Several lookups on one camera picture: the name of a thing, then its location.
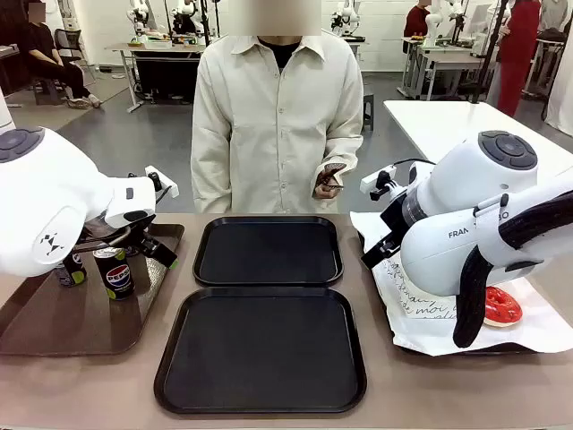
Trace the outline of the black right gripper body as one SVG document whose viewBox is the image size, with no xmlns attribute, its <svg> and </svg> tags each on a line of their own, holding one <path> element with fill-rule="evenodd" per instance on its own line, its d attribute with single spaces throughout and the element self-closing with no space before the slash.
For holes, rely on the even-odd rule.
<svg viewBox="0 0 573 430">
<path fill-rule="evenodd" d="M 406 221 L 402 213 L 403 202 L 406 199 L 404 195 L 397 196 L 381 213 L 381 219 L 388 226 L 390 232 L 385 236 L 385 241 L 392 245 L 401 245 L 402 239 L 406 234 Z"/>
</svg>

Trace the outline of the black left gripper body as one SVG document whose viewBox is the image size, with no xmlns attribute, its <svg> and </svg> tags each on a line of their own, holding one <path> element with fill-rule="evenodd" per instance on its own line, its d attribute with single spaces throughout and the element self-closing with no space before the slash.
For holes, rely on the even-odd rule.
<svg viewBox="0 0 573 430">
<path fill-rule="evenodd" d="M 131 223 L 117 239 L 116 246 L 123 248 L 127 254 L 152 254 L 157 248 L 157 240 L 148 229 L 155 218 L 155 215 L 149 215 Z"/>
</svg>

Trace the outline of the person's left hand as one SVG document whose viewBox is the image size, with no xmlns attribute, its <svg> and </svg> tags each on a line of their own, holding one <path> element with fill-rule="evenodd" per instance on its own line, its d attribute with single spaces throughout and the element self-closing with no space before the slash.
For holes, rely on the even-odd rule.
<svg viewBox="0 0 573 430">
<path fill-rule="evenodd" d="M 324 171 L 317 176 L 313 197 L 317 200 L 334 199 L 343 189 L 333 174 Z"/>
</svg>

